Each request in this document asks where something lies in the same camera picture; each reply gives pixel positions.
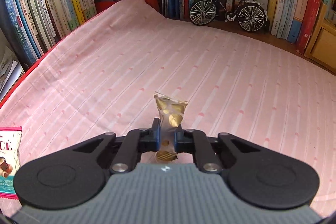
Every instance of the snack package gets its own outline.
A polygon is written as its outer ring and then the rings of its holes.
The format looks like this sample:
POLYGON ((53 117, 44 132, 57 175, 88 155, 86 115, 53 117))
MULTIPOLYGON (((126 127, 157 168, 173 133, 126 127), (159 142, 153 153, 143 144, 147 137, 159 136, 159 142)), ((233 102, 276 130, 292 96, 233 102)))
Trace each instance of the snack package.
POLYGON ((188 102, 170 98, 159 92, 154 93, 154 98, 159 110, 161 135, 160 148, 155 158, 158 163, 171 162, 177 159, 174 149, 174 133, 183 120, 188 102))
POLYGON ((0 198, 17 199, 13 179, 20 168, 21 134, 22 127, 0 128, 0 198))

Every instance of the striped pink fabric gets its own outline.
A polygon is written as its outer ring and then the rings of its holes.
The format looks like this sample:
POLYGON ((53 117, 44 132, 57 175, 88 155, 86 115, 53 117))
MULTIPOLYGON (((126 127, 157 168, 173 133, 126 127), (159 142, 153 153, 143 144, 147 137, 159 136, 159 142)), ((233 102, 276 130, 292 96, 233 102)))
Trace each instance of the striped pink fabric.
MULTIPOLYGON (((24 164, 149 127, 154 91, 189 101, 184 128, 230 132, 307 162, 321 180, 312 207, 336 209, 336 78, 263 42, 165 19, 143 0, 118 2, 63 40, 1 108, 0 125, 23 127, 24 164)), ((0 207, 11 215, 20 205, 0 207)))

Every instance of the chocolate truffle packaging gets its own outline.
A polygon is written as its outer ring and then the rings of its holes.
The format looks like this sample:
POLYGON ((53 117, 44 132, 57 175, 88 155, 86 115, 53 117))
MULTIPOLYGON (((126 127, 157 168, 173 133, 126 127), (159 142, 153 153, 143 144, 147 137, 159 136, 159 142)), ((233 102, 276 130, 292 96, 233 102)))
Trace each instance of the chocolate truffle packaging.
POLYGON ((20 168, 22 127, 0 128, 0 198, 17 199, 13 178, 20 168))

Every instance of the wrapped candy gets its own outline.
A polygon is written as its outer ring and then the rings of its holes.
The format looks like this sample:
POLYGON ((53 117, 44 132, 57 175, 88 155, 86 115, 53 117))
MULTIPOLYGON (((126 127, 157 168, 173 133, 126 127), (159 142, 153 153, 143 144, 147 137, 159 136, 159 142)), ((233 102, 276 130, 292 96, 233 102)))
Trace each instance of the wrapped candy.
POLYGON ((160 118, 160 147, 156 153, 156 161, 160 163, 171 162, 177 159, 174 149, 174 133, 181 124, 188 102, 179 101, 163 95, 154 93, 157 109, 160 118))

